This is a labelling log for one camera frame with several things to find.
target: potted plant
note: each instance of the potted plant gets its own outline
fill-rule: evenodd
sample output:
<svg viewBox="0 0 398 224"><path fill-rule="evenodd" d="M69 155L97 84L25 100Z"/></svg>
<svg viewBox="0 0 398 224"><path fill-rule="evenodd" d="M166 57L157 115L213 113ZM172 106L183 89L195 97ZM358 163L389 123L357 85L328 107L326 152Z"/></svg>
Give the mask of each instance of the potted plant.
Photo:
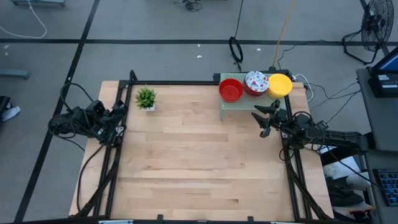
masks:
<svg viewBox="0 0 398 224"><path fill-rule="evenodd" d="M155 90L150 90L146 86L136 94L136 103L144 111L155 111Z"/></svg>

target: white pot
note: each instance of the white pot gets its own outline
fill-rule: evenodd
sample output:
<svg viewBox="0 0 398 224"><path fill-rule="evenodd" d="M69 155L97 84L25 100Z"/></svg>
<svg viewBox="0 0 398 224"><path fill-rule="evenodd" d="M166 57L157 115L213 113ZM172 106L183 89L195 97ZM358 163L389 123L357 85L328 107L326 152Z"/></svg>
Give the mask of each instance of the white pot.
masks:
<svg viewBox="0 0 398 224"><path fill-rule="evenodd" d="M143 110L146 112L153 112L155 111L155 104L151 108L143 108Z"/></svg>

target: black floor line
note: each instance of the black floor line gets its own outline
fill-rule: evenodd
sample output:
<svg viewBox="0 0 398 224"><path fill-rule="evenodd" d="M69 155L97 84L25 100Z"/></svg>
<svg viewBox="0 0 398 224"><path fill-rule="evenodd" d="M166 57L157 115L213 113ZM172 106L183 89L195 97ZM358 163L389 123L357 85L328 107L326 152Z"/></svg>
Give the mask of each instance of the black floor line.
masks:
<svg viewBox="0 0 398 224"><path fill-rule="evenodd" d="M277 40L238 40L241 45L276 45ZM80 39L0 39L4 44L79 44ZM84 44L229 44L226 40L122 40L122 39L85 39ZM351 41L347 46L362 46L361 41ZM308 45L308 46L341 46L342 41L317 40L282 40L280 45ZM398 42L387 42L386 46L398 47Z"/></svg>
<svg viewBox="0 0 398 224"><path fill-rule="evenodd" d="M82 35L81 35L81 38L80 38L79 45L77 47L75 56L74 56L74 58L72 60L72 64L70 65L68 75L67 75L67 77L65 79L65 84L72 82L73 75L75 74L75 70L76 70L77 64L79 62L81 52L83 50L83 47L84 47L84 44L85 44L85 40L87 39L88 32L90 31L91 24L93 23L93 19L94 19L95 12L97 10L99 2L100 2L100 0L95 0L94 3L93 3L93 6L91 7L90 15L88 16L88 19L87 19L87 22L86 22L86 26L85 26L85 28L83 30ZM65 91L63 92L63 97L64 98L66 98L66 96L67 96L68 89L69 88L65 88ZM60 114L61 111L62 111L62 107L63 107L63 103L61 101L61 98L59 98L58 99L58 103L57 103L57 105L55 107L53 116L55 116L57 114ZM42 170L45 157L46 157L47 152L49 150L51 140L52 140L52 135L47 131L47 134L44 137L43 145L42 145L42 147L40 149L40 152L39 152L39 156L37 157L37 160L36 160L35 166L33 168L32 174L30 176L29 182L28 182L27 187L25 189L24 196L23 196L23 198L21 200L21 203L19 204L19 208L18 208L18 211L16 213L14 222L22 222L24 217L25 217L26 210L27 210L27 208L29 206L30 199L32 198L32 194L34 192L37 180L38 180L39 175L40 175L40 171Z"/></svg>

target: keyboard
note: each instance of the keyboard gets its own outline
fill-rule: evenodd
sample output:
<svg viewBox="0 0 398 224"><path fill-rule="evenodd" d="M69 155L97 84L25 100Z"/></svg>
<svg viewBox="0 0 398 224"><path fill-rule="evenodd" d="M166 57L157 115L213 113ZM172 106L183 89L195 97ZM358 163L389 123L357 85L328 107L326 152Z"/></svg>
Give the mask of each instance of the keyboard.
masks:
<svg viewBox="0 0 398 224"><path fill-rule="evenodd" d="M374 169L374 176L387 206L398 206L398 169Z"/></svg>

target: yellow cable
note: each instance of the yellow cable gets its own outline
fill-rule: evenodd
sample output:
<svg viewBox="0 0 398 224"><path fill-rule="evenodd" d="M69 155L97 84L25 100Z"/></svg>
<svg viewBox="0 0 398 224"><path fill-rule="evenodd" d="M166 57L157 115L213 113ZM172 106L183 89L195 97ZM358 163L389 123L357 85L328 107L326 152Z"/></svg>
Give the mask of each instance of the yellow cable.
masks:
<svg viewBox="0 0 398 224"><path fill-rule="evenodd" d="M289 12L287 13L287 17L286 17L286 19L285 19L284 25L282 26L282 30L280 31L278 43L277 43L277 45L276 45L274 63L272 63L272 66L273 66L273 67L275 67L276 58L278 57L279 43L280 43L280 40L281 40L281 38L282 38L282 34L283 34L284 31L285 31L286 24L287 24L287 22L288 22L289 19L290 19L290 15L292 14L292 11L293 11L293 8L294 8L295 4L296 4L296 0L293 0L293 1L292 1L292 4L290 5Z"/></svg>

